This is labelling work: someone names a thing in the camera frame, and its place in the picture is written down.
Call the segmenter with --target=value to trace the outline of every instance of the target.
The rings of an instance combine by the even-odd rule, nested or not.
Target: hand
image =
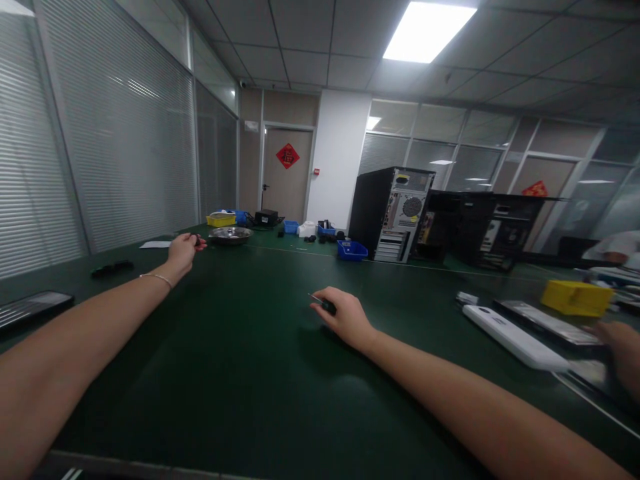
[[[200,240],[200,245],[195,246],[196,239]],[[169,258],[167,263],[171,264],[180,272],[188,272],[193,264],[193,257],[197,251],[206,248],[207,242],[194,233],[183,233],[178,235],[169,246]]]
[[[611,347],[618,380],[640,403],[640,333],[617,321],[599,321],[589,331]]]
[[[327,287],[313,295],[332,302],[335,305],[336,314],[329,314],[319,303],[312,303],[311,308],[344,342],[365,353],[375,340],[377,330],[367,320],[360,300],[350,293],[333,287]]]

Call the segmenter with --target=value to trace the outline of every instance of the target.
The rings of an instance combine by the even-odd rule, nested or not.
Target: screwdriver
[[[329,300],[320,300],[318,297],[313,296],[312,294],[308,294],[312,299],[316,300],[320,304],[322,304],[322,310],[329,312],[330,315],[335,315],[337,312],[335,305]]]

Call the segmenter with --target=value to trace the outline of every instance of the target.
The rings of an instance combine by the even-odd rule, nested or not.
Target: white shirt
[[[605,260],[605,253],[616,252],[632,258],[640,251],[640,230],[616,233],[611,235],[584,252],[582,258],[586,260]]]

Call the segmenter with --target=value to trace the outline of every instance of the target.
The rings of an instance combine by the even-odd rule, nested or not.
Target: red diamond decoration
[[[286,144],[282,149],[275,154],[280,160],[280,163],[284,166],[284,168],[288,169],[298,160],[300,160],[300,155],[293,149],[290,143]]]

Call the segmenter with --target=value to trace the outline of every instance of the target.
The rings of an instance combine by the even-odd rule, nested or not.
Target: blue plastic bin
[[[294,220],[284,220],[284,225],[285,225],[285,233],[292,233],[292,234],[296,234],[298,233],[298,227],[300,226],[300,224]]]
[[[369,255],[369,250],[358,242],[338,240],[338,255],[342,260],[360,261]]]
[[[247,222],[247,212],[244,210],[228,210],[228,212],[235,213],[235,222],[237,225],[244,225]]]
[[[324,229],[318,225],[318,237],[320,235],[335,235],[335,229]]]

